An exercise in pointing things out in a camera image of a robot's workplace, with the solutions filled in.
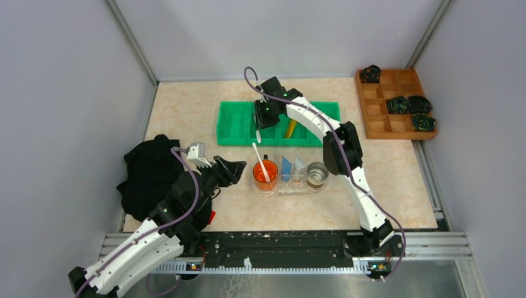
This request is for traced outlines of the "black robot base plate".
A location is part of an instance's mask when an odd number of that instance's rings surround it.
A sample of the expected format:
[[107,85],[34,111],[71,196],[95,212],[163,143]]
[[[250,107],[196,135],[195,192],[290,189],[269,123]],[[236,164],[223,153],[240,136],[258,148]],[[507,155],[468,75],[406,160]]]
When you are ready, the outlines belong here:
[[375,248],[363,232],[345,230],[204,232],[181,259],[203,261],[206,269],[353,268],[359,258],[391,261],[403,247],[399,235]]

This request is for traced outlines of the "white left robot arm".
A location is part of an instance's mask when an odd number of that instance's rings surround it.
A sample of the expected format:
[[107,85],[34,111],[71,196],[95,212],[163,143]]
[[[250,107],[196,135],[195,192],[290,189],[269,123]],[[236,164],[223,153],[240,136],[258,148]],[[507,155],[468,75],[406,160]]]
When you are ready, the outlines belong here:
[[193,253],[212,215],[214,192],[239,183],[246,166],[220,156],[195,171],[184,163],[185,171],[135,232],[101,260],[69,272],[75,297],[123,297],[159,265]]

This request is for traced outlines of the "clear textured plastic tray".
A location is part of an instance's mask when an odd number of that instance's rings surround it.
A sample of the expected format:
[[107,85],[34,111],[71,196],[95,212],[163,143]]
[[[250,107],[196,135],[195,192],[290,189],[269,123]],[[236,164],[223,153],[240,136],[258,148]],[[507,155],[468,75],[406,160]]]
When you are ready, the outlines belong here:
[[323,191],[329,185],[329,180],[323,181],[323,184],[314,185],[310,184],[310,181],[306,176],[300,178],[299,181],[290,179],[284,181],[282,179],[280,168],[268,169],[267,174],[269,175],[270,182],[268,183],[265,179],[263,170],[260,164],[256,164],[251,171],[251,178],[249,185],[251,191],[261,197],[276,197],[276,196],[291,196],[299,195],[306,196],[310,194],[316,194]]

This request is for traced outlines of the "steel cup orange sleeve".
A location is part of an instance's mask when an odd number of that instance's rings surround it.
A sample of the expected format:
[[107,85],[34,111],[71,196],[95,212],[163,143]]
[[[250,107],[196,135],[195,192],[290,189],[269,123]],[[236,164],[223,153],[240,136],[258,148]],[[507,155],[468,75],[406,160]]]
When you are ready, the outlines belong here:
[[322,162],[312,162],[306,168],[306,179],[310,187],[318,189],[326,184],[329,171]]

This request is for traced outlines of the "green compartment bin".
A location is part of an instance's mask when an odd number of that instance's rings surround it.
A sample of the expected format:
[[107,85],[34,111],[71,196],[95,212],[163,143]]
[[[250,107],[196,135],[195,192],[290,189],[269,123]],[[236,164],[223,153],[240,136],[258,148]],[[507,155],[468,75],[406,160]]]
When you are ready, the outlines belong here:
[[[290,138],[285,132],[290,119],[280,116],[276,126],[260,131],[261,146],[264,147],[321,147],[322,142],[301,124],[297,124]],[[244,147],[257,141],[254,104],[248,101],[223,101],[218,112],[216,125],[217,144],[221,146]]]

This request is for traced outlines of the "orange plastic mug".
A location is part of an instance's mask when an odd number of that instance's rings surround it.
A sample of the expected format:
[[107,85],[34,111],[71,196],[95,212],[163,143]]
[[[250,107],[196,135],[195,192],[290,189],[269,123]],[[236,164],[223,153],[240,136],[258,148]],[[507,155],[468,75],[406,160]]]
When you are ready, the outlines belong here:
[[269,159],[268,155],[264,155],[262,164],[266,170],[264,173],[263,167],[257,162],[252,169],[253,182],[259,191],[272,191],[278,183],[278,167]]

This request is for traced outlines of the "white toothpaste tube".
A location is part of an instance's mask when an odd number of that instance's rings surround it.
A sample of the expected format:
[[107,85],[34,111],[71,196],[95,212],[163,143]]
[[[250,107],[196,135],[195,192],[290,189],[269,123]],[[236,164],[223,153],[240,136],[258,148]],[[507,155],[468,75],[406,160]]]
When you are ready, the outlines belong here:
[[305,160],[302,160],[300,157],[296,157],[294,162],[293,180],[296,182],[303,181],[307,167],[308,164]]

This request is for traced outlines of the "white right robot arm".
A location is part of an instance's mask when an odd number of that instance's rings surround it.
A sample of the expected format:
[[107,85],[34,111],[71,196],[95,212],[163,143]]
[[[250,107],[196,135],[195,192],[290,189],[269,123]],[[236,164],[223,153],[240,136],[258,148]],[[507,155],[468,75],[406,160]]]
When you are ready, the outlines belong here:
[[286,90],[276,77],[252,89],[260,94],[256,100],[256,126],[266,129],[279,122],[280,115],[297,121],[315,135],[323,144],[323,163],[328,171],[341,176],[354,193],[363,245],[367,251],[401,250],[406,254],[406,234],[402,227],[401,239],[394,242],[394,226],[400,222],[387,212],[374,198],[363,167],[363,150],[352,122],[339,122],[312,105],[296,89]]

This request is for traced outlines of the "yellow toothpaste tube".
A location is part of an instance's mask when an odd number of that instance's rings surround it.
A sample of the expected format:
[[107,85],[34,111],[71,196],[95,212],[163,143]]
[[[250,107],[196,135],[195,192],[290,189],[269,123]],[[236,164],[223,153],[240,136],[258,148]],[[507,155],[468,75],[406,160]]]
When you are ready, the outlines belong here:
[[286,139],[290,139],[295,131],[295,127],[297,126],[297,121],[295,120],[291,120],[289,121],[288,125],[287,125],[287,129],[285,131],[285,135],[284,135],[284,138]]

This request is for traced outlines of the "blue toothpaste tube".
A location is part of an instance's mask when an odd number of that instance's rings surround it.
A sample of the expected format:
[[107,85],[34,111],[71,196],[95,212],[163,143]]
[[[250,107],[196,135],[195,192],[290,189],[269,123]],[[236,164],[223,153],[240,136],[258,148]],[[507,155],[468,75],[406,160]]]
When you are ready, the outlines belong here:
[[280,177],[285,183],[289,182],[293,177],[293,164],[285,156],[282,156]]

